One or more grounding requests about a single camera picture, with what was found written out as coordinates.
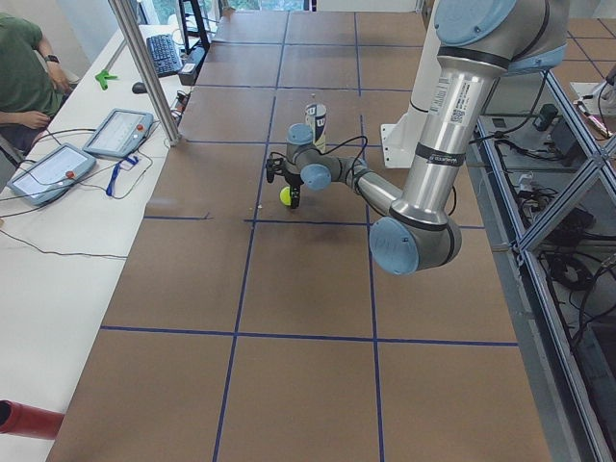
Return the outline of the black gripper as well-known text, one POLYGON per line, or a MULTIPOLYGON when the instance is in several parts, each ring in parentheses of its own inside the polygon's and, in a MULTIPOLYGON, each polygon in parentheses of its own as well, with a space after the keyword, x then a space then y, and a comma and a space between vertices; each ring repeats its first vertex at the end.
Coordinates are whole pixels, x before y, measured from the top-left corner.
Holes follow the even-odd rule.
POLYGON ((288 184, 288 206, 292 209, 297 209, 300 203, 300 187, 302 186, 302 180, 299 174, 291 173, 289 171, 283 172, 283 177, 288 184))

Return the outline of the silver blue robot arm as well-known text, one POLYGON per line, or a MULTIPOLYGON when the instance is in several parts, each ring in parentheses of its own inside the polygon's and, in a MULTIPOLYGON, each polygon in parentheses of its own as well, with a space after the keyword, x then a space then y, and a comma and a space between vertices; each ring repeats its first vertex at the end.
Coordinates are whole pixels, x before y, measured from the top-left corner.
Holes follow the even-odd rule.
POLYGON ((268 159, 297 198, 342 182, 381 214, 371 228, 375 262, 391 274, 437 268, 455 258, 462 237, 445 210, 464 165, 481 108, 506 74, 546 71, 564 58, 567 1, 442 1, 433 10, 441 42, 439 79, 405 185, 399 189, 359 158, 320 152, 306 124, 288 130, 283 157, 268 159))

